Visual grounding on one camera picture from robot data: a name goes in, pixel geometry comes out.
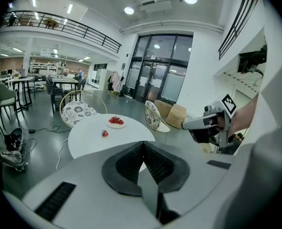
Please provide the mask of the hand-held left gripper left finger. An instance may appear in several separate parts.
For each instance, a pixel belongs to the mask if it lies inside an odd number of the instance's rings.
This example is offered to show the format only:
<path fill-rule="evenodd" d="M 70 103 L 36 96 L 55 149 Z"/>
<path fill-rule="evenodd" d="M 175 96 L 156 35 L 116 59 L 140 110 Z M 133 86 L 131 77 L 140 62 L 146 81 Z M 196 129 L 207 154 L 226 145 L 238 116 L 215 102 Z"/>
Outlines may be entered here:
<path fill-rule="evenodd" d="M 142 164 L 143 142 L 140 141 L 105 160 L 102 177 L 110 188 L 121 195 L 141 196 L 142 189 L 137 183 Z"/>

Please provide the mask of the white table black legs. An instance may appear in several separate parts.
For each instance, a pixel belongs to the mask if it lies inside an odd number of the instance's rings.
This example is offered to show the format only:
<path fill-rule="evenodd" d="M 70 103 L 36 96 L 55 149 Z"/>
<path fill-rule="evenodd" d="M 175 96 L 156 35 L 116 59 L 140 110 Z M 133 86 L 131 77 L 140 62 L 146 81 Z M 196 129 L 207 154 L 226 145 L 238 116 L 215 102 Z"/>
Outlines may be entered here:
<path fill-rule="evenodd" d="M 16 93 L 17 110 L 28 110 L 32 105 L 31 83 L 34 83 L 33 77 L 12 79 L 11 86 Z"/>

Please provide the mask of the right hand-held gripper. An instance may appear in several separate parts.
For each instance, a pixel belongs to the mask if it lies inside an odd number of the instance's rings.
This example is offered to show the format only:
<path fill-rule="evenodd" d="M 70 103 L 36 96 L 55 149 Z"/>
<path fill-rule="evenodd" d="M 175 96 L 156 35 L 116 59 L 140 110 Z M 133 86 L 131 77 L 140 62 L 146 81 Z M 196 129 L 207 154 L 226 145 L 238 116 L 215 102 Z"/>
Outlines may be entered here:
<path fill-rule="evenodd" d="M 211 143 L 220 148 L 231 146 L 228 132 L 237 106 L 229 94 L 224 94 L 204 107 L 203 116 L 186 120 L 181 128 L 189 130 L 197 143 Z"/>

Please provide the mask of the brown cardboard box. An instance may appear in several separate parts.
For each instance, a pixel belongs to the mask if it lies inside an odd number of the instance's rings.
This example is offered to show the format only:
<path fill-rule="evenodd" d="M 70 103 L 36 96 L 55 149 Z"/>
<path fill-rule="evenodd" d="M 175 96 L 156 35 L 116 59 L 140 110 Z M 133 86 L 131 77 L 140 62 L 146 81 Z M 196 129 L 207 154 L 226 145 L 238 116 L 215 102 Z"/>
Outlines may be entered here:
<path fill-rule="evenodd" d="M 164 117 L 167 117 L 170 109 L 172 108 L 172 105 L 165 103 L 161 100 L 155 100 L 154 104 L 157 107 L 159 113 Z"/>
<path fill-rule="evenodd" d="M 177 129 L 181 129 L 181 123 L 185 121 L 186 117 L 186 108 L 178 104 L 174 104 L 167 115 L 166 123 Z"/>

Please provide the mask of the black glass double door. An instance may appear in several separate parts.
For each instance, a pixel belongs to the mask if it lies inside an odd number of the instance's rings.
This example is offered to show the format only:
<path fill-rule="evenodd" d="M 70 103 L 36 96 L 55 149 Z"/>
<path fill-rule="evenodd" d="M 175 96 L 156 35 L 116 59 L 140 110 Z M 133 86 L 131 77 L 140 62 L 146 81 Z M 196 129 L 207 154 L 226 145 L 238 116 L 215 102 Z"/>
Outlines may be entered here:
<path fill-rule="evenodd" d="M 133 98 L 139 102 L 154 102 L 161 94 L 166 81 L 169 64 L 144 61 L 141 64 Z"/>

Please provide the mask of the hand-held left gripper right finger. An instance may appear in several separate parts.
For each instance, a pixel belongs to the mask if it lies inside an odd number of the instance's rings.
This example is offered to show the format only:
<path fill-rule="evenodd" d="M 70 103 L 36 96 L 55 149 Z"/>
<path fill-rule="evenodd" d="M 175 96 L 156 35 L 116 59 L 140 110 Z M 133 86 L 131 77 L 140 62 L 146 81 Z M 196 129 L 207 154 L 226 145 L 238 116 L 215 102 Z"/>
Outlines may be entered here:
<path fill-rule="evenodd" d="M 143 162 L 160 192 L 179 191 L 190 174 L 187 161 L 148 141 L 143 142 Z"/>

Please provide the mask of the white storage shelving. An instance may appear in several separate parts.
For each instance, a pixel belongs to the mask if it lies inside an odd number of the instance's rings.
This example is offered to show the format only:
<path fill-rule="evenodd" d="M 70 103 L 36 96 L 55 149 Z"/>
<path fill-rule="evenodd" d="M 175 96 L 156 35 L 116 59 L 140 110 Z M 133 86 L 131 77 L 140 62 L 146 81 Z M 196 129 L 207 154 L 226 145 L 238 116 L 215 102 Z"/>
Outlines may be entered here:
<path fill-rule="evenodd" d="M 31 58 L 28 73 L 38 75 L 59 75 L 61 68 L 63 67 L 63 61 L 59 59 L 47 59 L 47 58 Z"/>

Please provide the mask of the marble-top table black legs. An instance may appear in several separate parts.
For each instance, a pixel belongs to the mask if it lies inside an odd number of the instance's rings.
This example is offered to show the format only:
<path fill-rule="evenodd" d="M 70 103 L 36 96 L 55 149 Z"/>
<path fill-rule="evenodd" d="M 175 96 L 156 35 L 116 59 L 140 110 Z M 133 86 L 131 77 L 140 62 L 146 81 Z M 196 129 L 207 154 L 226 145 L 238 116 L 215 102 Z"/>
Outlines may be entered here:
<path fill-rule="evenodd" d="M 74 78 L 52 78 L 52 82 L 54 85 L 57 84 L 73 84 L 74 85 L 74 90 L 77 90 L 77 85 L 78 85 L 78 81 Z M 54 113 L 55 111 L 55 107 L 54 104 L 52 104 L 52 112 Z"/>

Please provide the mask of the white plate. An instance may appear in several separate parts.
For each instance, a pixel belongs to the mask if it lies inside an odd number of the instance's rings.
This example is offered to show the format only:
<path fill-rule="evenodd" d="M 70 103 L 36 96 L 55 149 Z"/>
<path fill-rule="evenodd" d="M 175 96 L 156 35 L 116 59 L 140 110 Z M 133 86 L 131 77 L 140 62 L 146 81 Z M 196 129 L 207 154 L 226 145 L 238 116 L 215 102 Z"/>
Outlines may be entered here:
<path fill-rule="evenodd" d="M 126 123 L 125 123 L 125 122 L 124 122 L 123 125 L 120 125 L 119 123 L 110 123 L 109 120 L 107 120 L 107 121 L 105 122 L 105 124 L 106 124 L 108 127 L 114 128 L 114 129 L 119 129 L 119 128 L 123 128 L 123 127 L 126 126 Z"/>

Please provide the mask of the round white table gold legs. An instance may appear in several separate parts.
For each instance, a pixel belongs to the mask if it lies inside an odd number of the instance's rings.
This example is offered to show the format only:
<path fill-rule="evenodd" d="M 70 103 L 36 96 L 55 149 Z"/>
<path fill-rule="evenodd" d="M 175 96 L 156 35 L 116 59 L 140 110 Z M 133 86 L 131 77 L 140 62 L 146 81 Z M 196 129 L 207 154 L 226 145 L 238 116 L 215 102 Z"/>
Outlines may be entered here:
<path fill-rule="evenodd" d="M 113 116 L 114 114 L 93 115 L 78 122 L 71 129 L 68 147 L 74 159 L 114 146 L 138 141 L 155 141 L 153 134 L 145 125 L 127 116 L 116 115 L 123 119 L 125 127 L 119 129 L 108 127 L 105 122 Z M 102 137 L 103 130 L 108 132 L 108 136 Z"/>

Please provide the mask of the black balcony railing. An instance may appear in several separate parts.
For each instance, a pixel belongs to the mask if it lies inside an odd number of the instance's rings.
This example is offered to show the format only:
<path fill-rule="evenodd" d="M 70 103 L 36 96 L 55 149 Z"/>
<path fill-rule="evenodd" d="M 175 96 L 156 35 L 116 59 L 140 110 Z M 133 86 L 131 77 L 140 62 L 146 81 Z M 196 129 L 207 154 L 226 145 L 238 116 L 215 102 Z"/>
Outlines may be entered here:
<path fill-rule="evenodd" d="M 47 12 L 31 10 L 14 10 L 6 12 L 2 16 L 0 28 L 12 26 L 29 26 L 61 31 L 88 40 L 89 42 L 100 45 L 114 53 L 119 53 L 122 46 L 116 40 L 92 27 Z"/>

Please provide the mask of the person's right forearm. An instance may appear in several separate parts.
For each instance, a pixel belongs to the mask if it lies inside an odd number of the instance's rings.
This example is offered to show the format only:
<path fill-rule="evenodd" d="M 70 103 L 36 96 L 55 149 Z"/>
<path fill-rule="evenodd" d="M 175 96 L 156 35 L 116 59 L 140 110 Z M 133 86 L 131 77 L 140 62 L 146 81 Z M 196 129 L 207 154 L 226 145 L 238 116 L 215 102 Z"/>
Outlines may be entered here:
<path fill-rule="evenodd" d="M 231 127 L 228 136 L 250 127 L 254 117 L 258 96 L 259 94 L 256 94 L 249 103 L 235 112 L 231 119 Z"/>

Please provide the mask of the black and gray bag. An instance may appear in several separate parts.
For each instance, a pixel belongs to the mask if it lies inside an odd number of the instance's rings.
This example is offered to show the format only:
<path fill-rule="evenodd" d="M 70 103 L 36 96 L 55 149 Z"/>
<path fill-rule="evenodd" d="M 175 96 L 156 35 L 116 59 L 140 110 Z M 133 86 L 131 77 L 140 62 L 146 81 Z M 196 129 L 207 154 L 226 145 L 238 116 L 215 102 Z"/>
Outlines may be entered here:
<path fill-rule="evenodd" d="M 0 146 L 0 161 L 17 171 L 25 171 L 28 162 L 26 157 L 26 142 L 24 130 L 15 128 L 9 135 L 4 136 L 5 147 Z"/>

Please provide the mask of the coat rack with clothes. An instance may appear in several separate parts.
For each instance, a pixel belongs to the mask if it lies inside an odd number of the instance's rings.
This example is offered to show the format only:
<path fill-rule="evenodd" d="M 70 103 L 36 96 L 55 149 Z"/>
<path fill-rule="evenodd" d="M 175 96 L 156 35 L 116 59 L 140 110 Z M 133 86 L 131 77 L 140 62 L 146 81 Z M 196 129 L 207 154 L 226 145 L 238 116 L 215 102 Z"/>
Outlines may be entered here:
<path fill-rule="evenodd" d="M 113 71 L 112 75 L 108 79 L 107 90 L 113 92 L 120 92 L 120 87 L 123 80 L 124 74 L 120 75 L 117 71 Z"/>

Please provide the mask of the round floral cushion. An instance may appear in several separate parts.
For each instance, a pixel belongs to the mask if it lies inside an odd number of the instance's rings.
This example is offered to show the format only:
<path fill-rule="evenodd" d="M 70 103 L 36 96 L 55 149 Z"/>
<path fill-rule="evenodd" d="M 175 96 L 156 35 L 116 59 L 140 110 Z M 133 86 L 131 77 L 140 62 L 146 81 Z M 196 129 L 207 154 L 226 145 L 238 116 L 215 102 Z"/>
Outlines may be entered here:
<path fill-rule="evenodd" d="M 62 120 L 73 128 L 78 122 L 86 117 L 96 115 L 97 112 L 89 104 L 84 102 L 72 101 L 67 103 L 61 110 Z"/>
<path fill-rule="evenodd" d="M 147 125 L 154 131 L 156 131 L 161 124 L 160 113 L 151 101 L 145 102 L 145 119 Z"/>

